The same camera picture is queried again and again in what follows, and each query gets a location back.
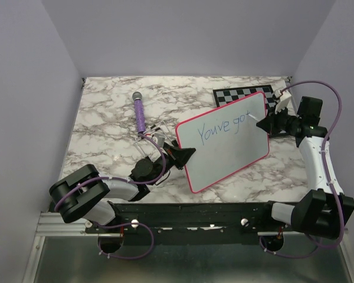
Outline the pink framed whiteboard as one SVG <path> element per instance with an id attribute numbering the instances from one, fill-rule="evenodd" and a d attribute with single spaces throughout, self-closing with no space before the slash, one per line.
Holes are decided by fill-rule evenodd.
<path id="1" fill-rule="evenodd" d="M 180 122 L 176 138 L 181 148 L 196 148 L 185 166 L 192 193 L 198 193 L 265 158 L 268 134 L 256 126 L 266 116 L 262 92 L 217 107 Z"/>

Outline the blue whiteboard marker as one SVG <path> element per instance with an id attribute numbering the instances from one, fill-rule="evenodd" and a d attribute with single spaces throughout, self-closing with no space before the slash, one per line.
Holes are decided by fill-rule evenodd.
<path id="1" fill-rule="evenodd" d="M 249 114 L 248 117 L 250 117 L 251 119 L 255 120 L 256 122 L 259 122 L 260 120 L 258 118 L 256 118 L 255 116 Z"/>

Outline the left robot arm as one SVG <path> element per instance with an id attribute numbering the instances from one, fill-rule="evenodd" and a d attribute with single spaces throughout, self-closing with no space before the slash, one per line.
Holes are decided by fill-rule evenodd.
<path id="1" fill-rule="evenodd" d="M 174 140 L 164 143 L 156 160 L 140 159 L 127 178 L 101 176 L 96 167 L 87 164 L 53 184 L 49 194 L 65 223 L 81 218 L 99 223 L 105 232 L 114 232 L 119 225 L 118 213 L 104 198 L 136 202 L 150 193 L 149 186 L 161 184 L 171 168 L 183 169 L 195 148 L 180 148 Z"/>

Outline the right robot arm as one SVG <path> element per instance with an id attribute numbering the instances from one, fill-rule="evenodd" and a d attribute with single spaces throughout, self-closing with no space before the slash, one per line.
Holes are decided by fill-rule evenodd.
<path id="1" fill-rule="evenodd" d="M 309 192 L 295 205 L 270 202 L 270 211 L 260 215 L 260 225 L 273 231 L 281 222 L 296 232 L 339 239 L 354 211 L 354 199 L 345 196 L 333 170 L 328 130 L 319 125 L 322 100 L 303 97 L 297 115 L 288 113 L 289 93 L 273 96 L 276 104 L 257 127 L 274 135 L 281 131 L 295 138 L 306 167 Z"/>

